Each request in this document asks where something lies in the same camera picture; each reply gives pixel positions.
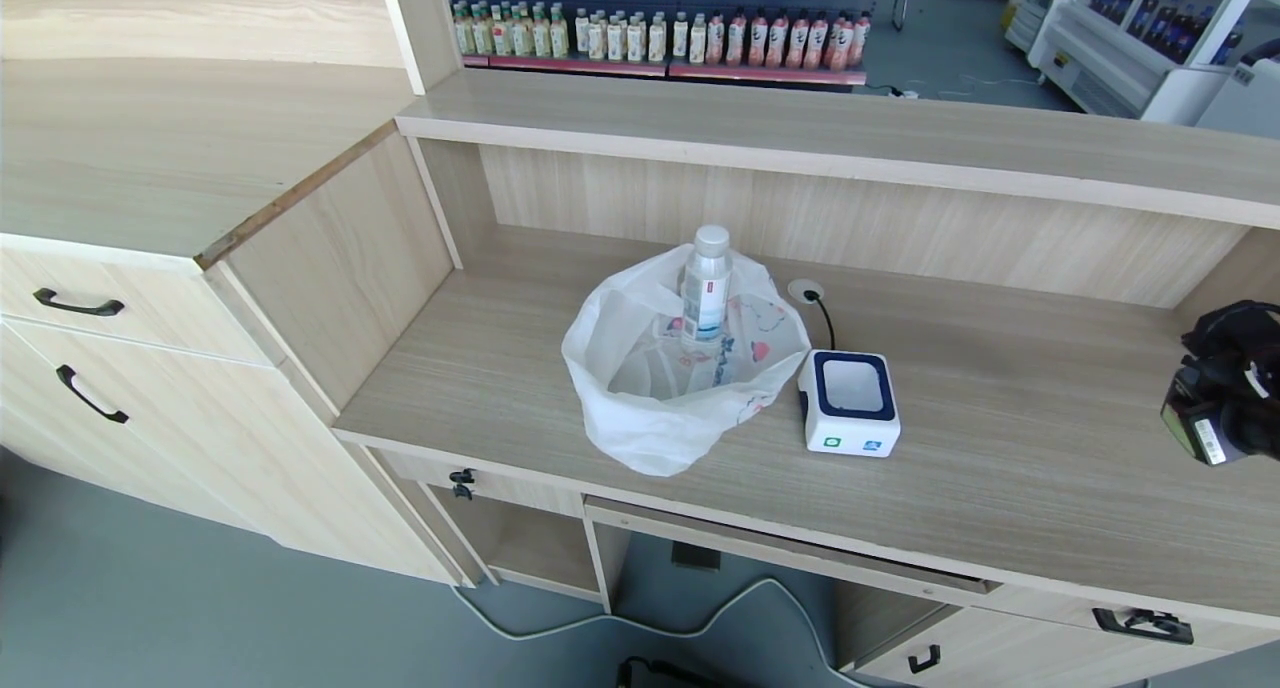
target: bottle cap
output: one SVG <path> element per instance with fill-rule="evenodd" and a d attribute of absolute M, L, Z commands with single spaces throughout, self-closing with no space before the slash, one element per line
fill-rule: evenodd
<path fill-rule="evenodd" d="M 708 258 L 719 258 L 728 252 L 728 228 L 703 226 L 694 234 L 694 247 L 698 254 Z"/>

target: wooden countertop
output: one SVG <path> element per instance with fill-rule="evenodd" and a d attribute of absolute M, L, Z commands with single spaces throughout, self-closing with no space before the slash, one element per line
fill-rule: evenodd
<path fill-rule="evenodd" d="M 1158 407 L 1181 354 L 1170 311 L 765 260 L 781 286 L 823 283 L 841 347 L 888 357 L 900 442 L 886 460 L 805 451 L 791 382 L 658 480 L 588 441 L 559 345 L 603 278 L 660 249 L 498 228 L 335 432 L 938 570 L 1280 627 L 1267 569 L 1280 565 L 1280 464 L 1208 468 L 1169 436 Z M 824 345 L 820 316 L 803 315 Z"/>
<path fill-rule="evenodd" d="M 404 136 L 1074 199 L 1280 228 L 1280 142 L 1048 110 L 463 69 Z"/>
<path fill-rule="evenodd" d="M 0 231 L 193 258 L 385 123 L 403 70 L 6 60 Z"/>

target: display fridge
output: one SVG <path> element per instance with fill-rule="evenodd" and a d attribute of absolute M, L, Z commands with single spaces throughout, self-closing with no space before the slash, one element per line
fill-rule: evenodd
<path fill-rule="evenodd" d="M 1193 127 L 1280 0 L 1052 0 L 1027 54 L 1088 113 Z"/>
<path fill-rule="evenodd" d="M 1023 52 L 1030 50 L 1052 3 L 1053 0 L 1021 0 L 1014 12 L 1012 22 L 1009 23 L 1009 29 L 1005 31 L 1005 40 Z"/>

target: black drawer handle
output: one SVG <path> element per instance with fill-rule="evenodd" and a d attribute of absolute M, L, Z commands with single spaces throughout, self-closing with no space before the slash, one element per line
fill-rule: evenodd
<path fill-rule="evenodd" d="M 1098 628 L 1107 633 L 1123 633 L 1183 646 L 1190 646 L 1196 642 L 1192 624 L 1183 623 L 1178 620 L 1176 615 L 1167 613 L 1135 610 L 1124 623 L 1120 623 L 1115 611 L 1093 609 L 1093 618 L 1098 622 Z"/>
<path fill-rule="evenodd" d="M 918 661 L 915 656 L 906 656 L 906 668 L 911 669 L 911 675 L 924 673 L 924 670 L 929 670 L 940 662 L 942 662 L 942 646 L 937 643 L 929 646 L 929 660 L 927 661 Z"/>
<path fill-rule="evenodd" d="M 72 382 L 72 379 L 76 379 L 76 372 L 74 370 L 72 370 L 72 366 L 69 364 L 59 366 L 56 373 L 59 381 L 63 382 L 63 386 L 68 386 L 70 391 L 76 393 L 76 396 L 79 398 L 79 400 L 84 402 L 84 405 L 91 407 L 91 409 L 96 410 L 97 414 L 100 414 L 102 418 L 110 419 L 111 423 L 124 423 L 129 419 L 129 416 L 125 416 L 124 410 L 115 410 L 115 413 L 106 413 L 105 410 L 100 409 L 100 407 L 93 405 L 93 402 L 88 400 L 88 398 L 84 396 L 83 393 L 79 393 L 78 389 L 76 389 L 76 384 Z"/>
<path fill-rule="evenodd" d="M 40 301 L 41 306 L 49 306 L 49 308 L 69 311 L 69 313 L 83 313 L 83 315 L 99 315 L 102 318 L 110 318 L 115 313 L 120 313 L 124 309 L 123 302 L 119 301 L 106 301 L 105 304 L 97 306 L 97 308 L 82 308 L 82 306 L 68 306 L 64 302 L 54 302 L 58 293 L 50 290 L 50 288 L 41 288 L 36 293 L 36 301 Z"/>

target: plastic bag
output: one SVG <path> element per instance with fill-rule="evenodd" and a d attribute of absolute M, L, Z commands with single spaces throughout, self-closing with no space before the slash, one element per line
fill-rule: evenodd
<path fill-rule="evenodd" d="M 768 270 L 731 251 L 724 336 L 712 350 L 686 354 L 677 284 L 692 249 L 677 247 L 605 279 L 561 345 L 586 437 L 644 474 L 677 474 L 707 455 L 724 430 L 772 404 L 809 352 L 804 322 Z"/>

